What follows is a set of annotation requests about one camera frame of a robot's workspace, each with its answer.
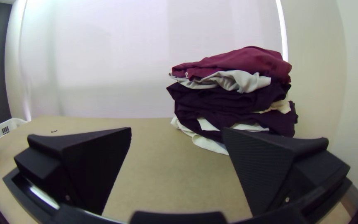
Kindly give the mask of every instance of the maroon shirt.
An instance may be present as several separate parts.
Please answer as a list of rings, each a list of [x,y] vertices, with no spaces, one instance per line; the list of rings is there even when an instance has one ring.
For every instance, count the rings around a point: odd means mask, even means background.
[[[283,61],[281,54],[272,50],[265,50],[256,46],[248,46],[242,49],[206,57],[198,62],[183,63],[172,68],[172,74],[179,78],[185,78],[186,72],[189,79],[195,77],[204,78],[218,71],[242,70],[254,74],[275,77],[282,83],[290,83],[288,73],[292,66]]]

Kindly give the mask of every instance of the cream fabric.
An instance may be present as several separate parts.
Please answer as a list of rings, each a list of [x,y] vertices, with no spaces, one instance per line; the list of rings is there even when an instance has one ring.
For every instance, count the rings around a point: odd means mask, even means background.
[[[190,89],[212,89],[221,86],[225,90],[237,90],[239,93],[250,93],[270,85],[271,78],[259,76],[259,73],[250,74],[241,70],[219,71],[202,79],[177,78],[171,73],[172,79]]]
[[[191,140],[193,141],[193,143],[198,146],[201,147],[203,149],[207,149],[210,150],[212,152],[217,152],[220,154],[224,154],[224,155],[229,155],[229,153],[227,153],[226,148],[224,147],[223,144],[220,144],[214,140],[205,138],[199,134],[194,133],[192,130],[188,129],[187,127],[183,126],[180,121],[178,120],[177,117],[172,118],[171,124],[177,128],[180,129],[181,131],[183,131],[183,133],[187,134],[188,136],[191,137]]]
[[[207,119],[200,117],[197,118],[198,123],[201,126],[203,131],[219,131],[215,126],[213,126]],[[249,125],[249,124],[235,124],[231,126],[233,129],[237,130],[247,130],[247,131],[269,131],[269,128],[263,128],[259,124]]]

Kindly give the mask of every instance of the purple shirt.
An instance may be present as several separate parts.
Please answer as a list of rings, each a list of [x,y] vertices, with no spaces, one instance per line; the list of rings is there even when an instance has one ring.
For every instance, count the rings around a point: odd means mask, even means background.
[[[287,114],[283,114],[277,110],[271,110],[263,114],[241,114],[237,116],[237,119],[246,124],[252,125],[258,123],[262,127],[268,127],[270,130],[262,131],[264,133],[293,137],[295,134],[295,124],[298,122],[298,115],[295,112],[295,104],[292,101],[290,101],[290,107],[291,111]],[[203,137],[223,143],[221,131],[203,131],[196,118],[192,118],[192,116],[178,116],[176,108],[177,104],[175,103],[175,114],[182,125]]]

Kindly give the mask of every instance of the fabric fold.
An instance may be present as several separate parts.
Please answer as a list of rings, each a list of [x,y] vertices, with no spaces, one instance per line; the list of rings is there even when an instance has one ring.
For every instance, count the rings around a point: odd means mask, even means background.
[[[267,77],[275,77],[281,83],[290,83],[288,73],[292,66],[283,61],[279,52],[256,46],[247,46],[227,53],[206,57],[201,61],[183,63],[172,68],[178,78],[205,78],[219,71],[242,70]]]
[[[252,75],[240,70],[219,71],[205,78],[193,80],[178,78],[172,73],[169,76],[190,89],[212,89],[220,86],[228,91],[237,90],[239,93],[253,92],[270,85],[271,81],[270,77],[260,76],[259,73]]]

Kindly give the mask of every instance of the black triangular gripper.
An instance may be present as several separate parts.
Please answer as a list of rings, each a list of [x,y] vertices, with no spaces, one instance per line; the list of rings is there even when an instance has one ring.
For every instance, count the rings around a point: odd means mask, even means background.
[[[265,213],[295,160],[327,149],[328,139],[293,139],[225,128],[223,142],[254,216]]]

